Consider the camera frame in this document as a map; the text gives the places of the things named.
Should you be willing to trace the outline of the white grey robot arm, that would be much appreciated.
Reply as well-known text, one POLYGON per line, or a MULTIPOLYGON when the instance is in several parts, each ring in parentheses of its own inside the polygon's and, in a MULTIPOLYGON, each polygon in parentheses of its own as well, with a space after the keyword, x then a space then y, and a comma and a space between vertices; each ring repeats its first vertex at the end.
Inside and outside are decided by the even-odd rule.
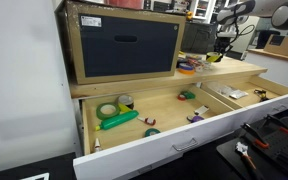
POLYGON ((224 7, 217 15, 216 21, 223 28, 234 27, 232 35, 220 36, 214 44, 214 51, 224 55, 232 48, 231 43, 236 41, 242 33, 238 25, 249 16, 270 18, 275 29, 288 30, 288 0, 245 0, 224 7))

